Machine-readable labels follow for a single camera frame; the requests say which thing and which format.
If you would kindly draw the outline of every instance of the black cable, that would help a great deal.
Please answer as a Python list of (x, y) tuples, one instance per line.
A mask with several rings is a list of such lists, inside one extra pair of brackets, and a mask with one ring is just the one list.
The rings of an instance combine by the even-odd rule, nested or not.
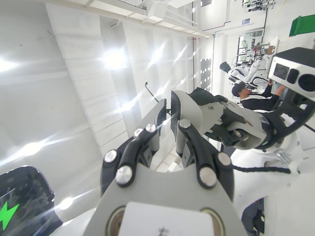
[(239, 166), (234, 166), (233, 169), (241, 171), (241, 172), (280, 172), (280, 173), (286, 173), (286, 174), (291, 174), (290, 169), (288, 168), (283, 168), (283, 167), (239, 167)]
[(308, 128), (308, 129), (310, 129), (312, 132), (315, 133), (315, 129), (313, 129), (312, 127), (308, 126), (307, 124), (304, 124), (304, 126), (305, 126), (306, 128)]
[(154, 97), (154, 99), (158, 102), (158, 99), (155, 98), (154, 94), (151, 93), (151, 91), (149, 90), (149, 88), (146, 87), (146, 85), (148, 84), (148, 82), (145, 82), (145, 88), (149, 91), (149, 93)]

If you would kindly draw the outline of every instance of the black cap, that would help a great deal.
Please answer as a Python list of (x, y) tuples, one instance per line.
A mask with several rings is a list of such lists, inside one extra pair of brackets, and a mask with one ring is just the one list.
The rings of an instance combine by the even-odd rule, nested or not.
[(239, 97), (239, 92), (241, 92), (246, 87), (245, 83), (235, 84), (232, 88), (232, 94), (236, 97)]

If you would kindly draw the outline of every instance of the white robot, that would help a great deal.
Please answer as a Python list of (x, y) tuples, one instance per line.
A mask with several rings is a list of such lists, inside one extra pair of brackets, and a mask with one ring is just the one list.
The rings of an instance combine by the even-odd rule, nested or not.
[(220, 69), (229, 75), (229, 80), (232, 82), (248, 83), (251, 89), (257, 89), (258, 86), (265, 87), (268, 84), (268, 80), (255, 75), (261, 61), (262, 59), (255, 60), (250, 67), (236, 66), (233, 68), (227, 62), (223, 62), (220, 65)]
[[(302, 150), (308, 145), (301, 131), (315, 111), (313, 58), (315, 51), (302, 48), (275, 55), (269, 77), (290, 90), (273, 112), (240, 108), (200, 88), (191, 94), (172, 91), (170, 126), (184, 169), (172, 173), (149, 169), (166, 119), (163, 99), (132, 138), (105, 155), (97, 208), (63, 226), (50, 208), (46, 212), (52, 224), (45, 228), (54, 225), (53, 236), (247, 235), (240, 221), (244, 209), (293, 181), (306, 171), (305, 161), (314, 159), (312, 151)], [(203, 135), (237, 150), (230, 158)], [(0, 183), (9, 183), (10, 172), (0, 176)], [(50, 191), (43, 178), (35, 173), (34, 178), (43, 191)], [(19, 218), (2, 235), (29, 221)]]

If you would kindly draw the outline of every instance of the white wall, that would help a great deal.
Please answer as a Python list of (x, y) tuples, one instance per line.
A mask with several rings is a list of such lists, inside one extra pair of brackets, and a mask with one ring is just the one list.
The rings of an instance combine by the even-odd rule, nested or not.
[(207, 30), (224, 25), (224, 23), (226, 22), (226, 7), (227, 0), (213, 0), (211, 4), (200, 7), (200, 29)]
[[(0, 72), (0, 173), (25, 164), (36, 167), (56, 193), (57, 205), (99, 186), (102, 158), (58, 45), (48, 33), (52, 28), (45, 5), (0, 0), (0, 7), (0, 55), (17, 63)], [(24, 145), (43, 139), (61, 141), (12, 159)], [(98, 190), (93, 191), (80, 199), (85, 205), (77, 201), (60, 217), (72, 219), (98, 199)]]

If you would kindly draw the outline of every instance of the black jacket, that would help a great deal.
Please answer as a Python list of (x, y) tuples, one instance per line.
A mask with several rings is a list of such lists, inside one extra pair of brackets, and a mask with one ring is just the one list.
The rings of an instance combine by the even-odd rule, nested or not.
[(276, 105), (279, 96), (271, 93), (272, 86), (267, 85), (267, 88), (261, 95), (265, 98), (270, 97), (270, 99), (246, 99), (241, 100), (241, 103), (244, 108), (251, 109), (251, 110), (265, 110), (265, 111), (272, 111), (273, 107)]

